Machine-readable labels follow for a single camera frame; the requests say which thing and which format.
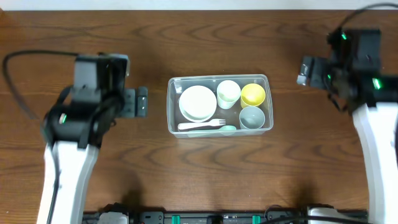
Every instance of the wood grain surface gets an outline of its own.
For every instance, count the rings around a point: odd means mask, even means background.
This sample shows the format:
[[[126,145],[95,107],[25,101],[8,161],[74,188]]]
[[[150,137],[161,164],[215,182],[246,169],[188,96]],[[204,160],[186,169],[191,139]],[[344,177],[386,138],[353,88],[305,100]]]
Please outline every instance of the wood grain surface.
[[[265,210],[327,203],[367,208],[359,139],[326,93],[295,83],[304,55],[326,57],[325,36],[347,11],[3,12],[0,57],[25,49],[127,54],[127,87],[149,88],[149,116],[105,135],[86,210],[108,203],[179,210]],[[383,31],[384,72],[398,73],[398,14],[373,11],[351,26]],[[73,83],[74,58],[21,56],[12,79],[41,117]],[[176,139],[167,130],[172,77],[263,73],[274,127],[262,136]],[[35,223],[44,181],[39,121],[0,81],[0,223]]]

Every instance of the white plate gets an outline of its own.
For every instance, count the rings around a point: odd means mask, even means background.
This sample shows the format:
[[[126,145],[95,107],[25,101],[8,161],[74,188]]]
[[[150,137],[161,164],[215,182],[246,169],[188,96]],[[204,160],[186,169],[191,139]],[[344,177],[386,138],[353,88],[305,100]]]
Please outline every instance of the white plate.
[[[210,119],[217,109],[215,94],[204,86],[191,86],[180,97],[179,107],[182,115],[192,122]]]

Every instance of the plastic fork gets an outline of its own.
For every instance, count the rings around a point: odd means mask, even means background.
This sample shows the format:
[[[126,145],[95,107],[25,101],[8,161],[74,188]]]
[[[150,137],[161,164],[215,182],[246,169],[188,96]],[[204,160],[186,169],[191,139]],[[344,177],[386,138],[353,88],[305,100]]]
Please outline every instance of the plastic fork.
[[[226,124],[226,121],[224,119],[212,119],[209,122],[203,122],[203,123],[181,123],[178,124],[178,129],[179,130],[186,130],[186,129],[191,129],[191,128],[199,128],[199,127],[204,127],[204,126],[224,126]]]

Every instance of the fork handle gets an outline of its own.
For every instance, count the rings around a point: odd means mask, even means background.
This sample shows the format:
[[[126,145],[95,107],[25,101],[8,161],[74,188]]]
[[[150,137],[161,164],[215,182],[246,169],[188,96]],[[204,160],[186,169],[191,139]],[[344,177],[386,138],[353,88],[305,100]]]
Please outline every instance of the fork handle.
[[[204,122],[204,123],[180,123],[178,124],[178,129],[179,130],[186,130],[186,129],[191,129],[191,128],[199,128],[203,126],[209,126],[209,122]]]

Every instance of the rectangular tray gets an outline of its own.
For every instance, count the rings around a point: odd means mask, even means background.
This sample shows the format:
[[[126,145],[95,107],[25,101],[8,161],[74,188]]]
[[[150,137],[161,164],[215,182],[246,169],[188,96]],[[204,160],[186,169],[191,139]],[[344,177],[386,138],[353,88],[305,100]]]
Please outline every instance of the rectangular tray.
[[[177,125],[179,123],[190,122],[181,114],[178,106],[178,100],[183,91],[195,85],[201,85],[209,88],[216,95],[217,86],[225,80],[232,80],[236,82],[241,89],[250,83],[257,83],[262,86],[266,91],[266,100],[259,106],[266,116],[266,122],[262,128],[259,129],[240,129],[239,114],[242,110],[240,99],[235,105],[224,110],[217,106],[216,112],[209,119],[219,118],[225,119],[226,125],[233,125],[237,128],[236,131],[219,131],[214,130],[211,132],[189,132],[178,131]],[[250,74],[250,75],[214,75],[214,76],[201,76],[201,77],[177,77],[169,80],[167,88],[167,124],[170,133],[174,134],[177,138],[208,138],[208,137],[225,137],[225,136],[246,136],[263,134],[270,130],[274,125],[274,116],[272,114],[272,98],[269,89],[268,79],[263,74]]]

